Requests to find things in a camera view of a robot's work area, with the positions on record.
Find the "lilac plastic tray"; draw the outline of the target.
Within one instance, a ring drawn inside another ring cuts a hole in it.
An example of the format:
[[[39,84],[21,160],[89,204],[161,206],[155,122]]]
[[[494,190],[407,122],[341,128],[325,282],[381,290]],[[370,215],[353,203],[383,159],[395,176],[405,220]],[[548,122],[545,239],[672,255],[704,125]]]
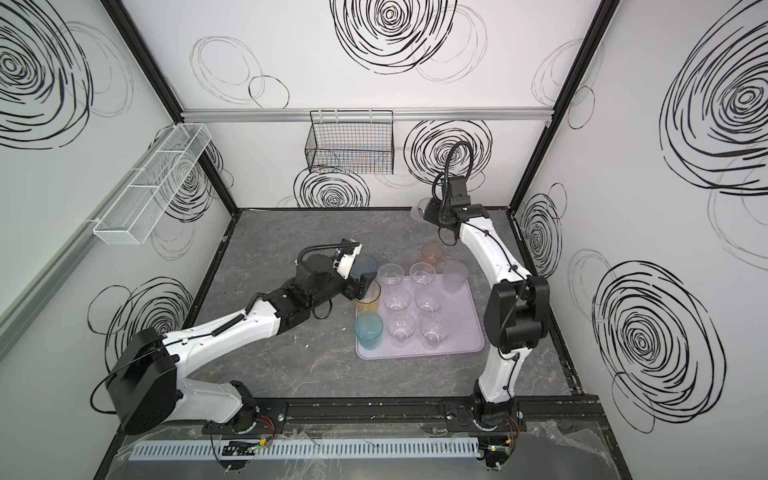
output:
[[[443,289],[442,276],[437,275],[428,286],[437,295],[440,308],[426,312],[416,301],[417,288],[409,277],[396,285],[410,295],[410,304],[394,311],[385,304],[379,306],[382,332],[372,349],[355,342],[356,354],[363,360],[388,360],[436,355],[476,353],[485,345],[485,335],[467,282],[453,292]]]

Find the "teal translucent cup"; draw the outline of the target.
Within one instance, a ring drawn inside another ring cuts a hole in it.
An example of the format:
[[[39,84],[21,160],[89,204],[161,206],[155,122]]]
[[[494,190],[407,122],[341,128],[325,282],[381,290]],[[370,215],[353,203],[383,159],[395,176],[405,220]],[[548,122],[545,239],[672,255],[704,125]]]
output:
[[[383,330],[383,320],[378,313],[364,312],[355,319],[354,333],[358,345],[364,350],[375,350],[380,345]]]

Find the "clear glass front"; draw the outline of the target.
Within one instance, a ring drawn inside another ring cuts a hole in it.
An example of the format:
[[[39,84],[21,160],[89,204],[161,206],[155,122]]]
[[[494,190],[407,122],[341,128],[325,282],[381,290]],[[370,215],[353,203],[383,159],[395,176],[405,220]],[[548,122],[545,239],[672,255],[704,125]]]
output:
[[[408,346],[416,330],[416,319],[405,311],[392,313],[387,320],[387,332],[391,343],[397,348]]]

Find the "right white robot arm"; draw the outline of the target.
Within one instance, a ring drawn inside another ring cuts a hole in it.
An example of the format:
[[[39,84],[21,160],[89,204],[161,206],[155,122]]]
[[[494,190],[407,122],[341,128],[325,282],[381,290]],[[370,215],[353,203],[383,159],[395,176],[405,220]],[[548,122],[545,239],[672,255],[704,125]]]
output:
[[[469,249],[491,287],[483,322],[492,348],[477,391],[485,404],[509,402],[525,360],[549,333],[548,282],[517,261],[487,210],[470,200],[463,176],[440,173],[431,190],[423,218]]]

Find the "pink translucent cup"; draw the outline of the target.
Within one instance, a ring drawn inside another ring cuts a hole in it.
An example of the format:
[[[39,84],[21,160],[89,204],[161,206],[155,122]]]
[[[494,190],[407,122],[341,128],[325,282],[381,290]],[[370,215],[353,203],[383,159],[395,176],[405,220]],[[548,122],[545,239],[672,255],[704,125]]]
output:
[[[421,258],[424,263],[428,263],[437,270],[443,260],[444,249],[442,243],[425,243],[420,250]]]

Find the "clear faceted glass tumbler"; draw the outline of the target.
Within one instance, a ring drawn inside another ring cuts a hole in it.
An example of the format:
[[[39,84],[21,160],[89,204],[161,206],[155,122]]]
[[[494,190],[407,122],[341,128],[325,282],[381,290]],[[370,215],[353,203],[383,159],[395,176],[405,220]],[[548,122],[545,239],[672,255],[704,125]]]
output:
[[[411,304],[411,294],[402,286],[389,287],[383,293],[382,302],[389,311],[405,311]]]

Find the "blue translucent tall cup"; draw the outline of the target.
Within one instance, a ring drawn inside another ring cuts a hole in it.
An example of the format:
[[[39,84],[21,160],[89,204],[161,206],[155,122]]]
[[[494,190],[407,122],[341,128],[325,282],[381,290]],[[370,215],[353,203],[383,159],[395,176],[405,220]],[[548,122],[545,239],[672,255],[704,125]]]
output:
[[[363,274],[377,273],[378,269],[379,263],[373,256],[360,254],[354,260],[350,276],[354,279],[359,279]]]

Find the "amber translucent cup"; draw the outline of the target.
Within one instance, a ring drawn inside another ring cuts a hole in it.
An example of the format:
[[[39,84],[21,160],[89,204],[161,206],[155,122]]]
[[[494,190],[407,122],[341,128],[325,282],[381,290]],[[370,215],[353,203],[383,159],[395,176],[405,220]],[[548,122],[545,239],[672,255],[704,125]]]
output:
[[[379,311],[381,294],[382,289],[380,284],[376,280],[372,281],[363,298],[355,301],[356,314],[361,315],[367,312],[377,313]]]

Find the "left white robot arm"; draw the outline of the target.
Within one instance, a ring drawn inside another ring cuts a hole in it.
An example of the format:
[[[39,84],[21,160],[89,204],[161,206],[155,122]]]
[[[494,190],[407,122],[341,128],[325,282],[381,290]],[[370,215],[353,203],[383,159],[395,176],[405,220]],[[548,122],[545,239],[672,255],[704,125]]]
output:
[[[252,430],[260,408],[242,382],[203,382],[190,374],[240,347],[297,327],[338,295],[361,299],[375,277],[352,275],[360,251],[360,243],[348,240],[307,247],[296,259],[292,278],[255,294],[240,310],[199,327],[136,333],[104,381],[121,431],[139,435],[172,421],[204,421],[236,434]]]

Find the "frosted white cup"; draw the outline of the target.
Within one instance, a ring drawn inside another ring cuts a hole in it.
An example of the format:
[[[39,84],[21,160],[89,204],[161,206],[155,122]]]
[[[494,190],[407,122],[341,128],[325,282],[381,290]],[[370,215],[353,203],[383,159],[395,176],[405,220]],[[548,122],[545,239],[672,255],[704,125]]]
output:
[[[443,289],[446,293],[455,294],[465,284],[468,277],[468,268],[459,261],[447,261],[443,267]]]

